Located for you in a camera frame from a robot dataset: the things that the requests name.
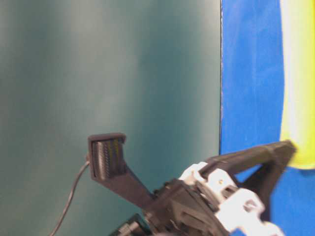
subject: wire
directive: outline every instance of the wire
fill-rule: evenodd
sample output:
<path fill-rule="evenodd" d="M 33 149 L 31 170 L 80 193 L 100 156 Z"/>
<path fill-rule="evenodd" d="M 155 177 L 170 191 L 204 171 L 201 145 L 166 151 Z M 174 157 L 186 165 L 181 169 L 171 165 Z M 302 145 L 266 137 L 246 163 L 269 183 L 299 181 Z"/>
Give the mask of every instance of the wire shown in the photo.
<path fill-rule="evenodd" d="M 54 236 L 55 233 L 57 232 L 57 230 L 59 229 L 61 223 L 63 222 L 63 219 L 69 209 L 69 206 L 71 204 L 71 201 L 72 201 L 72 198 L 73 198 L 73 195 L 74 195 L 74 191 L 75 191 L 75 188 L 77 187 L 77 184 L 79 182 L 79 179 L 81 177 L 81 175 L 83 174 L 83 172 L 85 171 L 85 169 L 89 166 L 90 162 L 87 161 L 80 169 L 78 175 L 76 176 L 75 180 L 74 180 L 74 183 L 73 183 L 73 186 L 72 186 L 72 189 L 71 189 L 71 192 L 69 194 L 69 197 L 68 197 L 68 201 L 67 203 L 65 204 L 64 208 L 63 208 L 63 214 L 61 215 L 61 217 L 59 218 L 59 221 L 57 223 L 57 225 L 55 226 L 54 230 L 49 234 L 49 236 Z"/>

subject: teal backdrop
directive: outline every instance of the teal backdrop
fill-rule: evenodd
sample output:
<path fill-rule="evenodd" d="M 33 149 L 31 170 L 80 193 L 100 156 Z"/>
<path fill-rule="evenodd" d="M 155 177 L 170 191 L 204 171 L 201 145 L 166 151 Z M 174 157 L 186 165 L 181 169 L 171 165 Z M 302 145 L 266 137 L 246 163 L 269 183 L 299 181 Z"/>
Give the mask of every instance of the teal backdrop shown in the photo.
<path fill-rule="evenodd" d="M 0 235 L 45 236 L 87 136 L 124 132 L 150 190 L 219 151 L 220 1 L 0 2 Z M 57 235 L 139 210 L 85 172 Z"/>

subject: blue surface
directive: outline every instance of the blue surface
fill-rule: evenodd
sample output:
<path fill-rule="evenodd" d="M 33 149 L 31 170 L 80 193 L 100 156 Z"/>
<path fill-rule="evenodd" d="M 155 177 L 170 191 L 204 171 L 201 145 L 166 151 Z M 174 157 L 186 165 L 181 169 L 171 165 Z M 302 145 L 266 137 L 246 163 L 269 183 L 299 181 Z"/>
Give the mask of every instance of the blue surface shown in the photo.
<path fill-rule="evenodd" d="M 284 69 L 279 1 L 223 0 L 222 6 L 224 154 L 279 140 Z M 315 171 L 288 168 L 272 195 L 272 221 L 287 236 L 315 235 L 314 203 Z"/>

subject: white plastic part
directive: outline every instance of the white plastic part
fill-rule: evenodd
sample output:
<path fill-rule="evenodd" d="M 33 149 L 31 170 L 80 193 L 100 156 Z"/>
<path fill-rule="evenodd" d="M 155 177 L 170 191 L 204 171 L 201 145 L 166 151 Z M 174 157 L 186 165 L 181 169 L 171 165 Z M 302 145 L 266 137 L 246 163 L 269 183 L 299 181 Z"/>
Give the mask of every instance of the white plastic part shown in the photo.
<path fill-rule="evenodd" d="M 240 229 L 247 236 L 284 236 L 276 225 L 260 220 L 265 206 L 254 192 L 237 188 L 229 174 L 221 169 L 214 170 L 208 175 L 208 179 L 204 179 L 199 170 L 206 165 L 205 162 L 191 165 L 179 179 L 188 185 L 194 185 L 198 181 L 214 194 L 220 203 L 215 216 L 227 231 L 232 233 Z M 226 199 L 222 191 L 228 186 L 233 186 L 236 191 Z"/>
<path fill-rule="evenodd" d="M 184 172 L 178 179 L 183 180 L 187 185 L 194 185 L 196 181 L 205 183 L 206 180 L 200 176 L 198 171 L 205 167 L 207 164 L 208 163 L 206 162 L 199 162 L 198 164 L 193 164 L 189 166 L 186 170 L 184 170 Z"/>
<path fill-rule="evenodd" d="M 211 190 L 220 203 L 225 201 L 222 191 L 230 185 L 237 187 L 230 175 L 221 169 L 212 171 L 208 175 L 208 181 L 206 182 L 206 186 Z"/>

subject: yellow object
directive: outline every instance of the yellow object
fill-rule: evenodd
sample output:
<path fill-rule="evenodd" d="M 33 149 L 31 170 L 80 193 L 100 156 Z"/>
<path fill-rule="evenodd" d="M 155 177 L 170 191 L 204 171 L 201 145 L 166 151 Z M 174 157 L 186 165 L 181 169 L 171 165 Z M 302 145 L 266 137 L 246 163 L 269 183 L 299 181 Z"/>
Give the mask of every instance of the yellow object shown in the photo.
<path fill-rule="evenodd" d="M 281 140 L 297 153 L 290 166 L 315 168 L 315 1 L 282 0 L 284 105 Z"/>

